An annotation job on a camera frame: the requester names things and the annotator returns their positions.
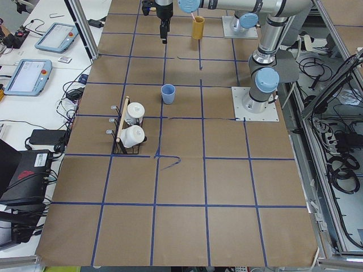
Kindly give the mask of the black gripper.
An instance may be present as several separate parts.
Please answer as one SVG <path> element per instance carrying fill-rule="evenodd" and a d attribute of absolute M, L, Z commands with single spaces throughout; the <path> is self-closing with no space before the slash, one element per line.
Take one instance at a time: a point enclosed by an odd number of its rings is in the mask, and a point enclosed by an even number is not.
<path fill-rule="evenodd" d="M 173 16 L 173 0 L 155 0 L 157 17 L 161 19 L 159 26 L 160 38 L 163 44 L 167 43 L 167 36 L 170 31 L 170 19 Z"/>

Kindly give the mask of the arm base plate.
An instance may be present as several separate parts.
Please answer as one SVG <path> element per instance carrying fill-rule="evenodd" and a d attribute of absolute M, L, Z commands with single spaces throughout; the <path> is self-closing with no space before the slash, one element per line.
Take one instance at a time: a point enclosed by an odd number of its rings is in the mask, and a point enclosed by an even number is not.
<path fill-rule="evenodd" d="M 232 87 L 235 119 L 237 121 L 279 122 L 273 96 L 265 102 L 257 102 L 250 97 L 249 87 Z"/>
<path fill-rule="evenodd" d="M 239 19 L 235 16 L 222 17 L 223 33 L 225 38 L 231 39 L 257 39 L 256 27 L 243 28 L 240 26 Z"/>

